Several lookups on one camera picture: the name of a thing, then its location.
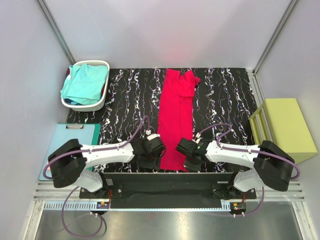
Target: black marble surface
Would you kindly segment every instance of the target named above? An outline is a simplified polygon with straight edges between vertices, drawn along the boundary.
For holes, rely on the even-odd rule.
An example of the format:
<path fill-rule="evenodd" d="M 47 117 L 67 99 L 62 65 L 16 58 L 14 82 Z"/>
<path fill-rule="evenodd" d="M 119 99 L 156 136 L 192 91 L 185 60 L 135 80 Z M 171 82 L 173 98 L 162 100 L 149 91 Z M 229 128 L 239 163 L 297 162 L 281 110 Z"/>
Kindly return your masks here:
<path fill-rule="evenodd" d="M 233 131 L 221 142 L 254 144 L 249 117 L 257 109 L 245 68 L 179 68 L 181 74 L 192 69 L 200 78 L 193 99 L 193 132 L 215 123 L 229 123 Z M 149 115 L 153 133 L 157 132 L 161 91 L 166 68 L 111 69 L 104 107 L 94 112 L 70 110 L 67 123 L 101 124 L 98 144 L 127 140 L 144 115 Z M 216 138 L 224 127 L 208 130 L 206 138 Z M 241 167 L 220 162 L 204 163 L 201 172 L 233 172 Z M 157 172 L 138 168 L 136 163 L 111 163 L 96 166 L 95 171 L 143 173 Z"/>

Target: clipboard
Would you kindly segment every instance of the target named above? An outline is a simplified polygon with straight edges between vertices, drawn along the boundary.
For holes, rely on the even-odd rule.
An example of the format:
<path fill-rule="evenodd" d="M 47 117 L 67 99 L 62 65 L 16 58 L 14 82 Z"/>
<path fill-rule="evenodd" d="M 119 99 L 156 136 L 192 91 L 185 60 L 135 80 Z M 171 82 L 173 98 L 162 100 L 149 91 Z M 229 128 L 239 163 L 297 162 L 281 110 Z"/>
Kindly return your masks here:
<path fill-rule="evenodd" d="M 61 145 L 65 144 L 70 139 L 78 139 L 80 144 L 84 145 L 97 145 L 100 133 L 100 124 L 64 124 L 58 123 L 55 127 L 50 146 L 46 153 L 44 163 L 39 175 L 40 181 L 52 181 L 46 179 L 43 176 L 43 171 L 48 164 L 48 157 Z M 52 177 L 50 169 L 47 170 L 46 174 Z"/>

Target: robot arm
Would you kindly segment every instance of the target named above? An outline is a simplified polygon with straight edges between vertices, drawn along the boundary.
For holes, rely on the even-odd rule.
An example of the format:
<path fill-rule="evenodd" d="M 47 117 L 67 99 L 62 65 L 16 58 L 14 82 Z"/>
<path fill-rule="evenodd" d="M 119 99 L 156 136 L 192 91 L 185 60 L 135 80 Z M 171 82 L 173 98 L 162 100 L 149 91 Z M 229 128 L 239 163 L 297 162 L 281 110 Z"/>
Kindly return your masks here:
<path fill-rule="evenodd" d="M 165 150 L 160 135 L 151 134 L 125 143 L 81 145 L 77 139 L 67 141 L 48 157 L 50 162 L 56 156 L 66 154 L 50 166 L 54 187 L 76 185 L 92 193 L 107 187 L 100 173 L 87 169 L 95 165 L 136 162 L 142 168 L 159 169 L 161 154 Z M 80 153 L 67 154 L 77 150 Z"/>
<path fill-rule="evenodd" d="M 287 162 L 254 153 L 254 150 L 268 152 L 295 162 L 273 142 L 263 141 L 261 145 L 251 146 L 223 143 L 223 146 L 239 151 L 224 149 L 216 141 L 203 138 L 197 141 L 183 138 L 176 150 L 187 156 L 184 167 L 190 171 L 199 171 L 203 162 L 225 162 L 250 168 L 248 171 L 234 173 L 229 182 L 232 187 L 241 192 L 263 186 L 283 192 L 288 190 L 293 167 Z"/>

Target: metal floor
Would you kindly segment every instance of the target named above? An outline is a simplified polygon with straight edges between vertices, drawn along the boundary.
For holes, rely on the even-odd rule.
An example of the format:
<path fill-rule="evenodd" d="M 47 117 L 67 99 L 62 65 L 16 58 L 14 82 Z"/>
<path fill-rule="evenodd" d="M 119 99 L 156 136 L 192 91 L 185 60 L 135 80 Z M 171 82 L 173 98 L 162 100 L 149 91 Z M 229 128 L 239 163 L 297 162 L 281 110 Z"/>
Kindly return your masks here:
<path fill-rule="evenodd" d="M 248 202 L 248 212 L 257 206 Z M 90 235 L 98 219 L 84 211 L 66 211 L 65 222 L 76 234 Z M 293 206 L 289 202 L 265 202 L 254 215 L 247 217 L 213 216 L 208 212 L 128 212 L 110 211 L 103 215 L 107 223 L 92 238 L 95 240 L 302 240 Z M 36 240 L 75 240 L 61 223 L 61 211 L 44 210 Z"/>

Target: blue clothing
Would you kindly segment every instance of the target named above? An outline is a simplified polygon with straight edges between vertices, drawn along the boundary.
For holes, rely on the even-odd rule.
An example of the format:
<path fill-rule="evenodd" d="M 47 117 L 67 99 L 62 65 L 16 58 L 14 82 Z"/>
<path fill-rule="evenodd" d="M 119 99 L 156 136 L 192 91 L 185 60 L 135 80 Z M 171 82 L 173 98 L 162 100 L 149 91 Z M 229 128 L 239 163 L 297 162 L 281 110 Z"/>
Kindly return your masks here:
<path fill-rule="evenodd" d="M 107 66 L 72 65 L 70 75 L 66 77 L 61 98 L 71 100 L 71 104 L 92 105 L 101 99 L 103 88 L 109 73 Z"/>

